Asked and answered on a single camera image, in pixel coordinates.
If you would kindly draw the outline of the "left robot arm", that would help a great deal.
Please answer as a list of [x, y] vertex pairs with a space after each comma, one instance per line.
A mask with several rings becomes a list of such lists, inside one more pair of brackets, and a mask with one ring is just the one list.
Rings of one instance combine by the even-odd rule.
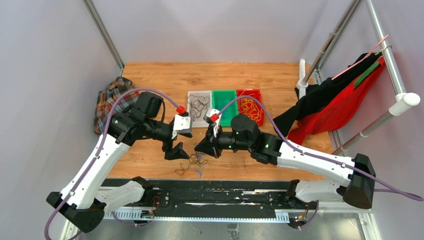
[[184, 106], [176, 104], [170, 123], [156, 120], [169, 97], [152, 88], [140, 88], [136, 103], [122, 111], [112, 109], [92, 153], [72, 181], [59, 192], [51, 192], [46, 201], [55, 214], [62, 214], [80, 233], [94, 230], [104, 216], [132, 203], [154, 207], [153, 185], [142, 177], [106, 192], [99, 192], [116, 162], [141, 140], [162, 142], [166, 160], [188, 159], [177, 136], [192, 136], [192, 119]]

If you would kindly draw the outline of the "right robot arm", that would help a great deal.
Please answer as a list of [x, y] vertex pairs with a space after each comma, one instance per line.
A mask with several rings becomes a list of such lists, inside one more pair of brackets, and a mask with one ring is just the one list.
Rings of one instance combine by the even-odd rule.
[[230, 127], [231, 131], [223, 131], [217, 123], [211, 124], [195, 151], [215, 158], [223, 150], [248, 151], [262, 164], [324, 176], [324, 180], [290, 181], [285, 200], [294, 209], [312, 201], [344, 201], [359, 209], [372, 208], [376, 172], [368, 156], [336, 156], [283, 141], [277, 135], [260, 131], [257, 123], [243, 114], [235, 116]]

